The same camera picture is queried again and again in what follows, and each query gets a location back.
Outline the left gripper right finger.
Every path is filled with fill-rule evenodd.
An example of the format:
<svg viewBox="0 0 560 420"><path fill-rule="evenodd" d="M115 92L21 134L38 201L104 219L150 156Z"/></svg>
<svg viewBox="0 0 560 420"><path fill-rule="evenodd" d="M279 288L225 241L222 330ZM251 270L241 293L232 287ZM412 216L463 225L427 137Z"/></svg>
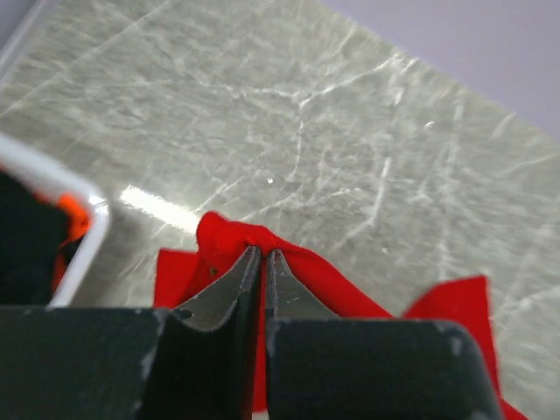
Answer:
<svg viewBox="0 0 560 420"><path fill-rule="evenodd" d="M487 282L439 283L400 318L345 318L266 262L272 419L500 419Z"/></svg>

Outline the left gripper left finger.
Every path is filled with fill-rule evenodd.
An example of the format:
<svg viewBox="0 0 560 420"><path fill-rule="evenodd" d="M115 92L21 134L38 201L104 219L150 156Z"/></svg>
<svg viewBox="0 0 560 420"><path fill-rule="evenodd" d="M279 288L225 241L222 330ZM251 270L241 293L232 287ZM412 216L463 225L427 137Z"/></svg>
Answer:
<svg viewBox="0 0 560 420"><path fill-rule="evenodd" d="M250 418L260 265L247 248L175 309L2 309L2 418Z"/></svg>

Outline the red polo shirt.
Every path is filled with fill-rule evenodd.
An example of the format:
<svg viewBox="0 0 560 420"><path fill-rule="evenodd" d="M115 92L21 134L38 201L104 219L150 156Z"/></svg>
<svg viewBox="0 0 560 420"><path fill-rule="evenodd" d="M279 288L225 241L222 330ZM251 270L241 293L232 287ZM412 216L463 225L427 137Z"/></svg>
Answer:
<svg viewBox="0 0 560 420"><path fill-rule="evenodd" d="M281 251L286 269L335 314L380 320L393 317L325 258L286 241L265 226L207 212L196 228L196 241L196 251L160 250L153 298L156 307L172 308L194 297L231 269L247 247L256 246L263 256ZM402 317L449 320L465 327L479 345L493 388L499 394L501 385L489 310L487 278L469 276L432 286Z"/></svg>

